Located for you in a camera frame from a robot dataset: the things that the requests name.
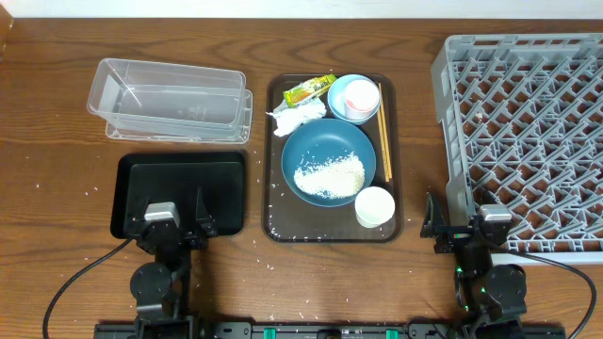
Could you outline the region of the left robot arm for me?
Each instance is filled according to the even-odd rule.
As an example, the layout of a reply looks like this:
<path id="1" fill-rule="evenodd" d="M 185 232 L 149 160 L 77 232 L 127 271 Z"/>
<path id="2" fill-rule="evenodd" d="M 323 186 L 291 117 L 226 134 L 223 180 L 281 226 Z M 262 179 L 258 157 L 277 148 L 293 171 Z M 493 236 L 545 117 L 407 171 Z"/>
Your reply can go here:
<path id="1" fill-rule="evenodd" d="M 203 191 L 197 190 L 192 220 L 184 222 L 174 202 L 146 202 L 132 221 L 128 237 L 154 257 L 137 268 L 130 280 L 137 302 L 135 336 L 211 338 L 209 322 L 187 309 L 191 253 L 206 249 L 208 239 L 218 234 Z"/>

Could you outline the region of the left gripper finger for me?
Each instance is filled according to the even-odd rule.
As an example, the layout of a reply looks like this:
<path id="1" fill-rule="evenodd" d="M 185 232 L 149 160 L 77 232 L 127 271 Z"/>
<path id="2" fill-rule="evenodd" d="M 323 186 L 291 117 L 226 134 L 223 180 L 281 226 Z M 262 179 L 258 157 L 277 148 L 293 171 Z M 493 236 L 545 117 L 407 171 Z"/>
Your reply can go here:
<path id="1" fill-rule="evenodd" d="M 127 219 L 129 221 L 142 221 L 149 204 L 150 197 L 147 194 L 131 193 L 127 200 Z"/>
<path id="2" fill-rule="evenodd" d="M 204 204 L 203 189 L 199 187 L 197 189 L 197 200 L 195 208 L 195 220 L 199 225 L 213 225 L 214 219 L 209 214 Z"/>

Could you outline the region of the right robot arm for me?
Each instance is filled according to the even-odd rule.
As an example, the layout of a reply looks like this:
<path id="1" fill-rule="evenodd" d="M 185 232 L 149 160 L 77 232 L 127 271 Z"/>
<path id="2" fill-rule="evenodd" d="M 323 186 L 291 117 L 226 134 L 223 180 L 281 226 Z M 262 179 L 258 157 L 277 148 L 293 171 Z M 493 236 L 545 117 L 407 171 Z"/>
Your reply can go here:
<path id="1" fill-rule="evenodd" d="M 518 317 L 527 311 L 526 274 L 517 265 L 494 265 L 492 252 L 506 241 L 513 218 L 502 204 L 484 204 L 465 226 L 446 224 L 434 194 L 427 195 L 422 238 L 433 238 L 434 252 L 452 254 L 457 303 L 468 319 L 450 338 L 522 338 Z"/>

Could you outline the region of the white cup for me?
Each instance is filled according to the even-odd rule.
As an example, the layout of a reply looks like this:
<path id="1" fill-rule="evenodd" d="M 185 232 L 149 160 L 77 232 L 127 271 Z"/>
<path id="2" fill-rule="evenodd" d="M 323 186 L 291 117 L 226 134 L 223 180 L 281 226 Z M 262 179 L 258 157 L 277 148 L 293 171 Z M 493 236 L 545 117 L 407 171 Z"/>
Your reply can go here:
<path id="1" fill-rule="evenodd" d="M 395 200 L 384 188 L 370 186 L 361 190 L 354 201 L 354 211 L 359 224 L 365 228 L 376 228 L 395 212 Z"/>

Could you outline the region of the pink cup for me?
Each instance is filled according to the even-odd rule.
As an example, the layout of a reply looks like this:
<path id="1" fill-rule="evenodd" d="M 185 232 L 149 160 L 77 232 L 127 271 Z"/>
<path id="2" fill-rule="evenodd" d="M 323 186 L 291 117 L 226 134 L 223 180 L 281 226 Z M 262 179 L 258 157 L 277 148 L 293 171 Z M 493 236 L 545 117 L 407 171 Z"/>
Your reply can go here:
<path id="1" fill-rule="evenodd" d="M 344 90 L 344 113 L 349 120 L 369 117 L 380 102 L 377 86 L 368 80 L 351 81 Z"/>

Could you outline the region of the wooden chopstick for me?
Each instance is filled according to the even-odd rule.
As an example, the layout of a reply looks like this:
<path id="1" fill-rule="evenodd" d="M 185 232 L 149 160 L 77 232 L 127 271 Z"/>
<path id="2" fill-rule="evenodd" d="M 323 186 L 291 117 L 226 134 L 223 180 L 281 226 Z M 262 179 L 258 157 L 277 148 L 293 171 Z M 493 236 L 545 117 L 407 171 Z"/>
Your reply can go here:
<path id="1" fill-rule="evenodd" d="M 389 135 L 388 135 L 388 131 L 387 131 L 387 124 L 386 124 L 386 119 L 385 119 L 385 110 L 384 110 L 384 109 L 385 109 L 385 107 L 384 107 L 384 103 L 385 103 L 385 101 L 384 101 L 384 98 L 383 98 L 384 124 L 385 124 L 385 126 L 386 126 L 386 127 L 385 127 L 385 130 L 386 130 L 386 138 L 387 138 L 387 146 L 388 146 L 388 149 L 387 149 L 387 150 L 389 151 L 389 160 L 390 160 L 390 174 L 391 174 L 391 177 L 392 177 L 392 179 L 393 179 L 393 170 L 392 170 L 391 152 L 390 152 L 389 138 L 388 138 L 388 137 L 389 137 Z"/>
<path id="2" fill-rule="evenodd" d="M 387 146 L 387 138 L 386 138 L 386 130 L 384 124 L 384 111 L 383 111 L 383 91 L 381 83 L 377 83 L 379 94 L 380 94 L 380 102 L 379 108 L 377 112 L 378 116 L 378 124 L 379 124 L 379 134 L 380 134 L 380 142 L 382 149 L 382 158 L 383 158 L 383 171 L 384 171 L 384 180 L 388 183 L 392 177 L 390 174 L 390 160 L 389 160 L 389 151 Z"/>

